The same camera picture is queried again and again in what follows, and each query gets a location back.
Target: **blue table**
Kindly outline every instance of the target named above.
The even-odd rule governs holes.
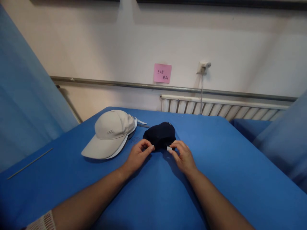
[[[253,142],[271,123],[271,121],[250,119],[234,119],[231,121],[231,124],[250,142]]]
[[[222,117],[108,107],[0,174],[0,222],[20,229],[74,193],[121,166],[146,128],[137,127],[111,160],[81,151],[98,117],[122,109],[153,126],[172,123],[197,167],[256,229],[306,229],[307,195]],[[10,180],[6,178],[50,148]],[[156,152],[121,190],[93,229],[204,229],[201,207],[168,152]]]

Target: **metal handrail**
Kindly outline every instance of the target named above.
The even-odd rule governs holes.
[[[81,84],[107,85],[107,86],[119,86],[119,87],[131,87],[131,88],[145,88],[145,89],[167,90],[167,91],[176,91],[176,92],[185,92],[185,93],[200,93],[201,92],[201,89],[199,88],[152,85],[152,84],[95,80],[95,79],[85,79],[85,78],[69,78],[69,77],[57,77],[57,76],[50,76],[50,77],[53,81],[56,81],[56,82],[62,81],[62,82],[70,82],[73,84],[81,83]],[[213,90],[213,89],[203,89],[203,94],[244,97],[244,98],[256,98],[256,99],[275,100],[275,101],[288,101],[288,102],[294,102],[297,99],[296,97],[240,93],[240,92]]]

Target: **white baseball cap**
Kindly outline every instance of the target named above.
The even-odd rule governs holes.
[[[105,112],[96,121],[96,134],[81,154],[94,159],[115,157],[136,127],[137,119],[122,110]]]

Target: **pink sticky note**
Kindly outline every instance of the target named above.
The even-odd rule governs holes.
[[[171,65],[164,65],[164,64],[157,64],[156,63],[154,65],[153,80],[155,82],[169,83],[171,72],[172,72],[172,66]]]

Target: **white radiator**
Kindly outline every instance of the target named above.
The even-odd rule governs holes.
[[[205,116],[221,116],[228,121],[232,119],[253,119],[273,121],[280,116],[289,105],[274,103],[243,102],[199,97],[174,96],[161,94],[162,111],[172,113],[202,114]]]

